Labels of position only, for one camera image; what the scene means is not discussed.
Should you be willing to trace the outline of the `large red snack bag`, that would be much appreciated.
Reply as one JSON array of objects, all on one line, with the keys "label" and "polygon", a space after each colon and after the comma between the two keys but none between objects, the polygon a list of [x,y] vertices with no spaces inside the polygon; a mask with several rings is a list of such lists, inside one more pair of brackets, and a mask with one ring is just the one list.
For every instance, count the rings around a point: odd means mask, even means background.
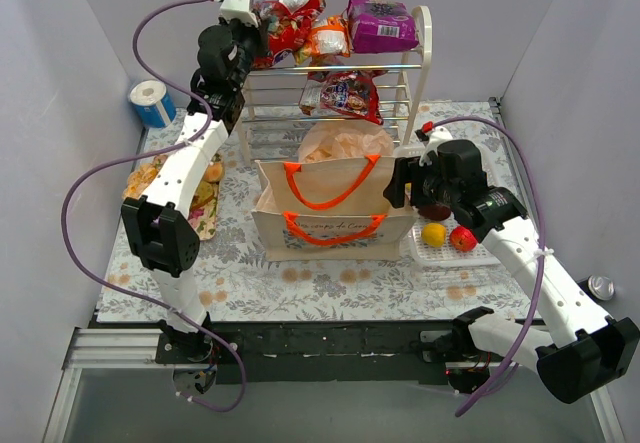
[{"label": "large red snack bag", "polygon": [[266,29],[267,50],[257,57],[254,69],[270,68],[305,43],[317,17],[324,11],[325,0],[262,0],[253,11]]}]

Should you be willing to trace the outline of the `orange snack packet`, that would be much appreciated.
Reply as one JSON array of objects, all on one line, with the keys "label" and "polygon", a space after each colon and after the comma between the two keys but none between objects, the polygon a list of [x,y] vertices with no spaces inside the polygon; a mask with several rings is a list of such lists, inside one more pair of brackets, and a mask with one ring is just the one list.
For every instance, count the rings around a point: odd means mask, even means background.
[{"label": "orange snack packet", "polygon": [[294,61],[301,66],[308,59],[349,57],[350,53],[348,24],[341,15],[334,15],[312,24],[303,45],[294,52]]}]

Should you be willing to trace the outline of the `canvas tote bag orange handles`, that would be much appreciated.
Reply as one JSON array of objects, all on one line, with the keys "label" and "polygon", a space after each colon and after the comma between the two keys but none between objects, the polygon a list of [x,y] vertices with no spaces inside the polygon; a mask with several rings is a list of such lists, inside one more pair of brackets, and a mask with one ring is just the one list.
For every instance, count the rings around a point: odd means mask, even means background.
[{"label": "canvas tote bag orange handles", "polygon": [[378,154],[315,163],[259,161],[262,194],[252,216],[266,259],[399,259],[416,213],[405,196],[398,208],[383,196],[394,162]]}]

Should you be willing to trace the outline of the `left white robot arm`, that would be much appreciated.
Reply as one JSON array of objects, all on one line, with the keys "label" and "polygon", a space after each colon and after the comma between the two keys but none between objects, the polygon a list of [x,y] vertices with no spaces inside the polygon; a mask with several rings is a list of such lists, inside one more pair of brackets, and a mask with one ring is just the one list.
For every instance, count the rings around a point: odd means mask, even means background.
[{"label": "left white robot arm", "polygon": [[265,52],[266,34],[256,14],[228,14],[198,37],[198,69],[184,119],[181,149],[165,160],[139,198],[125,199],[121,215],[131,252],[151,272],[168,305],[160,328],[184,357],[208,359],[213,342],[202,332],[210,317],[201,303],[192,267],[200,239],[188,222],[206,168],[239,120],[245,81]]}]

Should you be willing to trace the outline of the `purple snack bag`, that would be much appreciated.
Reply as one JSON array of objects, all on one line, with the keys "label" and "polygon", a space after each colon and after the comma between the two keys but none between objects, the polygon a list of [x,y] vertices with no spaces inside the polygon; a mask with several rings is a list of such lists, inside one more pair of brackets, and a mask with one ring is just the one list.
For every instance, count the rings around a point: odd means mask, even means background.
[{"label": "purple snack bag", "polygon": [[403,3],[349,0],[346,18],[355,53],[399,53],[419,43],[414,19]]}]

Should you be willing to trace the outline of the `peach plastic grocery bag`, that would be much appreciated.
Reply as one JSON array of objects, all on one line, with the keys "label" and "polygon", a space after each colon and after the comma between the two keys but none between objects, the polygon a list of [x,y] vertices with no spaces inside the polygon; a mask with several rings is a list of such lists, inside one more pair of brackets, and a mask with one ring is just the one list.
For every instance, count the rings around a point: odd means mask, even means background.
[{"label": "peach plastic grocery bag", "polygon": [[298,148],[299,163],[358,158],[376,154],[391,156],[394,142],[381,126],[364,120],[316,123]]}]

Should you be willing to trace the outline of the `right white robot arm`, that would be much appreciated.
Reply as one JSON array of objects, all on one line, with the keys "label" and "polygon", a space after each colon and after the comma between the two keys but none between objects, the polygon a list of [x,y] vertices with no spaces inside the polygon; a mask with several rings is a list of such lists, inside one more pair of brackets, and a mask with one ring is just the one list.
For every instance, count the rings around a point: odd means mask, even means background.
[{"label": "right white robot arm", "polygon": [[480,150],[469,140],[428,143],[399,157],[383,192],[393,207],[441,204],[511,274],[546,328],[509,322],[488,308],[454,321],[462,350],[501,355],[535,372],[559,401],[573,403],[624,376],[639,343],[630,319],[614,319],[594,302],[541,241],[539,227],[504,187],[489,183]]}]

